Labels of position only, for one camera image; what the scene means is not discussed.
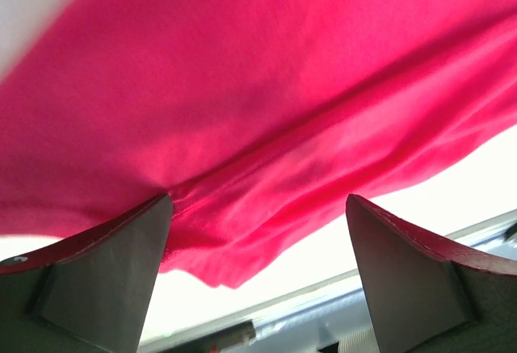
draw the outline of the pink fabric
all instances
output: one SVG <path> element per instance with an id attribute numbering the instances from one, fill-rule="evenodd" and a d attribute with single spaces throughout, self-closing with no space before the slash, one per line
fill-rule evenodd
<path id="1" fill-rule="evenodd" d="M 0 86 L 0 232 L 167 191 L 162 271 L 237 287 L 517 123 L 516 57 L 517 0 L 75 0 Z"/>

